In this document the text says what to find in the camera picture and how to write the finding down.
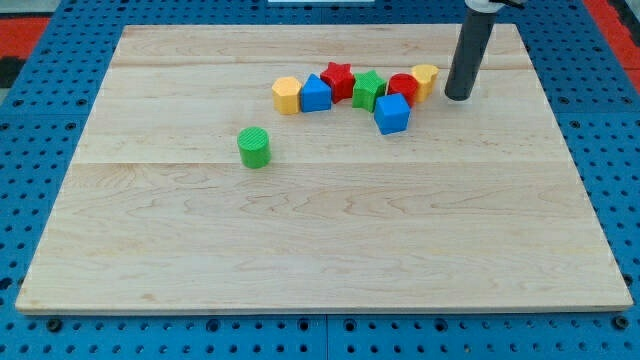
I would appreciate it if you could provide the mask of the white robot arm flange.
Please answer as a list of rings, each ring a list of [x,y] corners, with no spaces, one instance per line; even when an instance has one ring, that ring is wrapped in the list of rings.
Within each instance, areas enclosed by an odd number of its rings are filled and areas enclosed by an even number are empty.
[[[497,13],[503,7],[523,9],[527,0],[465,0],[465,5],[480,13]]]

